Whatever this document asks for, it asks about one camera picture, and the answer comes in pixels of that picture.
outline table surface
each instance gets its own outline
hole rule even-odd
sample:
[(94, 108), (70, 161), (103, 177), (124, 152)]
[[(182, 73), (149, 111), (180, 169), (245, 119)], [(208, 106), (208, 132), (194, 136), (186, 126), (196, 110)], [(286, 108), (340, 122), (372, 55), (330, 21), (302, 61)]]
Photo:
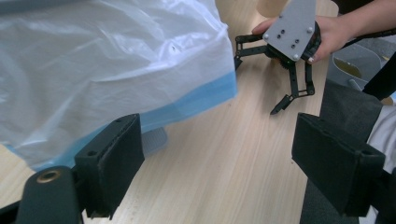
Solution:
[[(218, 0), (217, 6), (232, 42), (265, 20), (256, 1)], [(318, 0), (317, 13), (335, 16), (337, 6)], [(237, 97), (166, 127), (167, 148), (145, 160), (113, 220), (86, 223), (299, 223), (306, 176), (291, 159), (291, 144), (297, 113), (320, 110), (328, 62), (313, 66), (314, 96), (270, 116), (290, 94), (289, 73), (264, 55), (243, 60)], [(300, 84), (303, 71), (298, 63)], [(1, 146), (0, 165), (3, 207), (21, 198), (33, 172)]]

